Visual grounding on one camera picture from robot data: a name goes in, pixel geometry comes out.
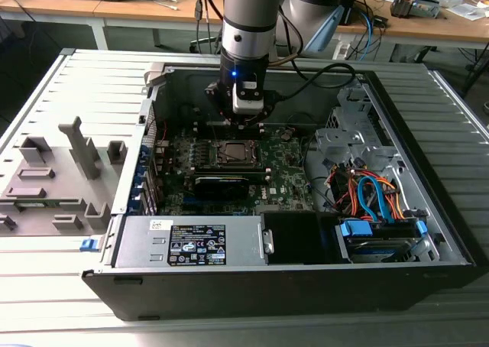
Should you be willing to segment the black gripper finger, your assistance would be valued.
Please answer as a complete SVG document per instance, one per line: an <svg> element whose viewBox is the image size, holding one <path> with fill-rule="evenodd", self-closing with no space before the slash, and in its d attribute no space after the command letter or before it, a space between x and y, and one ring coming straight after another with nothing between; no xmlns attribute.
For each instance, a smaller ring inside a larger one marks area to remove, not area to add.
<svg viewBox="0 0 489 347"><path fill-rule="evenodd" d="M260 100L243 101L242 105L247 118L243 120L242 127L250 128L271 117L272 112L281 99L282 96L277 92L266 92Z"/></svg>
<svg viewBox="0 0 489 347"><path fill-rule="evenodd" d="M217 81L205 88L205 94L217 113L225 120L227 125L236 129L244 129L243 118L232 110L232 91L224 83Z"/></svg>

